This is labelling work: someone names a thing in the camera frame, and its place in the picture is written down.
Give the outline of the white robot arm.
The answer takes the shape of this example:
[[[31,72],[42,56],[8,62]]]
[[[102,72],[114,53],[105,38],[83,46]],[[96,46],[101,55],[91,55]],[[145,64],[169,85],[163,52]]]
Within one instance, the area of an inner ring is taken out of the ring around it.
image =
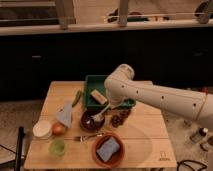
[[[111,105],[130,98],[177,114],[213,131],[213,94],[149,85],[134,81],[135,72],[128,64],[119,65],[104,81]]]

